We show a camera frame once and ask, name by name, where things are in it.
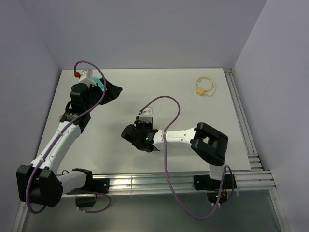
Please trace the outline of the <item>yellow charger with cable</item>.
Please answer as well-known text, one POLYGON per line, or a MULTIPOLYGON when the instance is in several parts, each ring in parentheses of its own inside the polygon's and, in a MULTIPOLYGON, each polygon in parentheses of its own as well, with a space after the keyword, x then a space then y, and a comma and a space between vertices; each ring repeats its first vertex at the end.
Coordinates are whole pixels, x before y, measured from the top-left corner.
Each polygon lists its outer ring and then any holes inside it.
POLYGON ((195 93, 197 94, 197 95, 199 95, 199 96, 203 96, 203 95, 205 95, 205 93, 206 93, 206 90, 204 89, 204 88, 196 88, 195 89, 195 93))

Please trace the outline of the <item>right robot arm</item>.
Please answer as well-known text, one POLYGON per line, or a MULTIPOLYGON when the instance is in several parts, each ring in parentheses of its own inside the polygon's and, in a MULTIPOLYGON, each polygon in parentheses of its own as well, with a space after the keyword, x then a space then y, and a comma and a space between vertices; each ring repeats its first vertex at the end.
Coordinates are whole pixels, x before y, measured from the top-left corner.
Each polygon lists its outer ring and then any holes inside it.
POLYGON ((237 186, 233 174, 223 174, 228 137, 206 123, 199 122, 186 130, 164 131, 154 129, 150 122, 137 120, 124 128, 121 137, 137 150, 148 153, 163 151, 166 147, 195 152, 209 165, 210 171, 207 175, 195 175, 193 187, 196 191, 206 191, 211 203, 224 204, 228 200, 228 189, 237 186))

